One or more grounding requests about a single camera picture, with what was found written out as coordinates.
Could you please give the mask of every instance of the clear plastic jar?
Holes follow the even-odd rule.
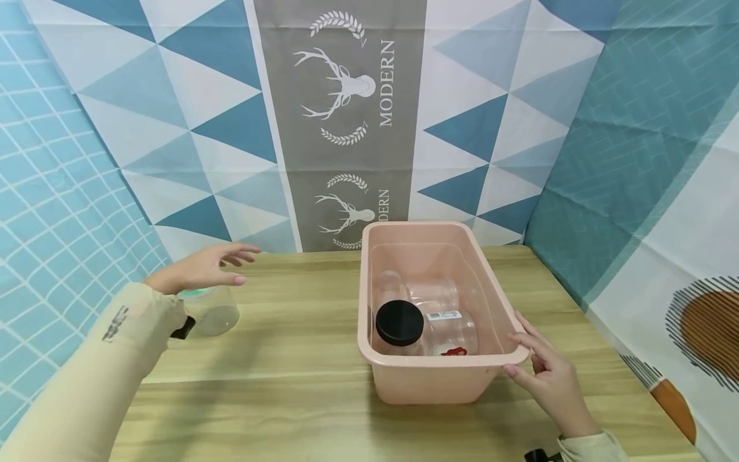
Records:
[[[385,355],[425,356],[428,354],[423,338],[423,314],[411,302],[391,300],[375,315],[376,349]]]
[[[219,336],[239,321],[239,309],[231,289],[219,285],[207,289],[183,291],[177,297],[185,303],[185,312],[195,320],[195,336]]]
[[[453,311],[460,307],[457,285],[448,277],[413,282],[408,284],[407,290],[409,301],[423,313],[431,313],[432,310]]]
[[[385,270],[374,278],[372,284],[372,302],[375,306],[375,313],[382,305],[393,300],[409,301],[408,288],[397,271]]]
[[[477,354],[477,326],[467,311],[447,310],[439,303],[437,310],[426,311],[424,314],[426,328],[423,332],[423,343],[426,345],[426,354],[430,356]]]

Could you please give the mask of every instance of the deer head logo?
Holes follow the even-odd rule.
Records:
[[[318,199],[316,203],[320,203],[325,200],[332,200],[334,202],[337,202],[341,206],[341,211],[347,214],[347,217],[342,219],[342,223],[339,228],[329,229],[325,228],[324,226],[320,226],[321,233],[339,234],[344,230],[344,228],[354,225],[354,223],[359,220],[364,222],[371,222],[375,219],[374,211],[369,210],[368,208],[365,208],[364,210],[357,210],[352,204],[347,204],[343,200],[339,199],[336,194],[331,194],[330,196],[316,196],[316,199]]]
[[[322,120],[326,120],[331,117],[331,114],[333,114],[334,111],[336,111],[339,107],[343,107],[349,104],[349,102],[352,100],[352,96],[357,95],[361,96],[362,98],[368,98],[375,93],[376,84],[375,80],[372,79],[372,77],[369,77],[368,75],[352,77],[346,67],[331,61],[331,58],[326,55],[324,50],[321,50],[320,48],[314,48],[314,50],[317,52],[298,51],[294,53],[295,55],[303,56],[295,65],[298,66],[300,63],[310,58],[323,60],[328,65],[328,67],[331,68],[331,72],[333,72],[334,75],[333,77],[326,78],[328,80],[341,82],[341,91],[328,94],[329,96],[335,95],[336,100],[327,111],[317,112],[303,106],[303,109],[308,111],[307,114],[303,114],[305,117],[323,117]]]

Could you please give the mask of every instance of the wall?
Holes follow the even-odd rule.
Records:
[[[624,3],[526,239],[710,461],[739,454],[738,22]]]
[[[376,220],[519,242],[621,0],[110,3],[23,0],[177,259]]]
[[[0,443],[112,295],[168,259],[15,0],[0,0]]]

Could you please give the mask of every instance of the wrist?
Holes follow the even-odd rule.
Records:
[[[180,287],[181,284],[177,281],[177,278],[166,273],[166,269],[167,268],[164,267],[156,273],[148,276],[143,280],[143,283],[164,295],[175,295],[183,289]]]
[[[563,439],[582,438],[603,432],[585,403],[582,403],[582,406],[578,406],[577,409],[570,409],[567,415],[553,416],[552,419]]]

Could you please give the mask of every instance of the beige arm sleeve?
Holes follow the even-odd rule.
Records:
[[[107,462],[136,390],[185,318],[176,297],[124,287],[0,448],[0,461]]]
[[[581,438],[559,439],[564,462],[624,462],[629,458],[610,432]]]

